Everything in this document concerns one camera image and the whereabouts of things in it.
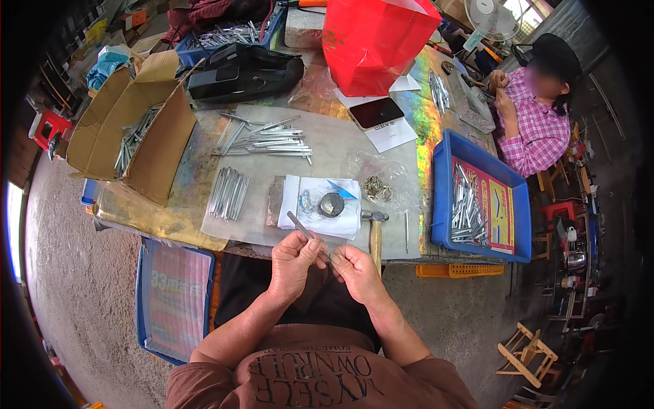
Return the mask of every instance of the red plastic bag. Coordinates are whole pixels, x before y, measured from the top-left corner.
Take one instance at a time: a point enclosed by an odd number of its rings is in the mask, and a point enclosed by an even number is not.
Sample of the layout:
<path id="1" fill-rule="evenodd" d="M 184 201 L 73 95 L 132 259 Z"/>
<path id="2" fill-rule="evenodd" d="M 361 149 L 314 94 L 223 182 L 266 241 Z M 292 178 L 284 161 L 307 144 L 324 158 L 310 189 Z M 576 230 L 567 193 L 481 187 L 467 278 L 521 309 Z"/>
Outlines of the red plastic bag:
<path id="1" fill-rule="evenodd" d="M 322 50 L 345 96 L 385 96 L 441 24 L 429 0 L 329 0 Z"/>

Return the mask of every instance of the electric fan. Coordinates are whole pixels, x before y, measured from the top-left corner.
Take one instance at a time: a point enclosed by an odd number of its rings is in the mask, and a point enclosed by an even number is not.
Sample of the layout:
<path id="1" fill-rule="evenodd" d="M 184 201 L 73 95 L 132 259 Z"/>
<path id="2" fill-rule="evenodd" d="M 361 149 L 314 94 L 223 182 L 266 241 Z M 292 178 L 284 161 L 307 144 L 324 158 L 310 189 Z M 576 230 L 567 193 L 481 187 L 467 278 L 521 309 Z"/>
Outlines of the electric fan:
<path id="1" fill-rule="evenodd" d="M 516 35 L 522 24 L 522 6 L 519 1 L 513 1 L 519 9 L 516 20 L 513 12 L 504 5 L 507 0 L 466 0 L 466 14 L 475 31 L 463 44 L 463 48 L 471 52 L 483 37 L 492 41 L 505 41 Z"/>

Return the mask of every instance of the hammer head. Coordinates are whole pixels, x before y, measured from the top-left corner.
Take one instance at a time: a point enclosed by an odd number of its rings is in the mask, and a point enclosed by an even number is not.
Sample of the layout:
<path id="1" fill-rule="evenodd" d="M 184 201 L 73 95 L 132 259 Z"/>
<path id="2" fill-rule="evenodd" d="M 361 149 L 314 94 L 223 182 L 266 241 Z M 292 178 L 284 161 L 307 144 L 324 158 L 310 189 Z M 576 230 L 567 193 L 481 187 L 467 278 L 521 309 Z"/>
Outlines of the hammer head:
<path id="1" fill-rule="evenodd" d="M 374 220 L 377 222 L 385 222 L 388 220 L 388 215 L 380 211 L 361 210 L 361 218 L 364 220 Z"/>

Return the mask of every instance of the hammer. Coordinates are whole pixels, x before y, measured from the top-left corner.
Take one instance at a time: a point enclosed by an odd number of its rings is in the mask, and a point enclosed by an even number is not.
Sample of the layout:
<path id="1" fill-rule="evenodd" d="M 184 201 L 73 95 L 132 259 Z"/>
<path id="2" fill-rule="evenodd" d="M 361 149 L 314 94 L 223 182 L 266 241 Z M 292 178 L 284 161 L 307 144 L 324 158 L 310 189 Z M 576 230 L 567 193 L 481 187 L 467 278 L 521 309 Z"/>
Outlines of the hammer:
<path id="1" fill-rule="evenodd" d="M 370 254 L 381 277 L 381 222 L 387 221 L 388 215 L 380 211 L 361 210 L 361 218 L 370 220 Z"/>

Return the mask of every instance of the hand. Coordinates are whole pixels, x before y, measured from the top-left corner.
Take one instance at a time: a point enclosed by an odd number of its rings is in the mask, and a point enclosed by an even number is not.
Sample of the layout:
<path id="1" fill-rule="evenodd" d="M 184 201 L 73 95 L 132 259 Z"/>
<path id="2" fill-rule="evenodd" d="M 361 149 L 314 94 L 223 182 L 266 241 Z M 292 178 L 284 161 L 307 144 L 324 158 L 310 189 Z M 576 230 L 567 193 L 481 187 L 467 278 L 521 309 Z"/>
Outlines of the hand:
<path id="1" fill-rule="evenodd" d="M 518 117 L 513 101 L 501 88 L 497 90 L 497 96 L 495 97 L 495 107 L 502 115 L 504 115 L 505 120 L 516 119 Z"/>
<path id="2" fill-rule="evenodd" d="M 348 244 L 334 250 L 331 260 L 336 279 L 347 285 L 354 301 L 374 307 L 388 299 L 370 254 Z"/>
<path id="3" fill-rule="evenodd" d="M 273 277 L 268 293 L 276 299 L 289 303 L 295 301 L 304 291 L 307 283 L 307 270 L 312 264 L 325 269 L 325 255 L 320 250 L 329 250 L 322 239 L 312 233 L 308 240 L 302 232 L 295 230 L 273 248 Z"/>
<path id="4" fill-rule="evenodd" d="M 495 69 L 489 75 L 489 89 L 497 90 L 508 85 L 506 74 L 501 69 Z"/>

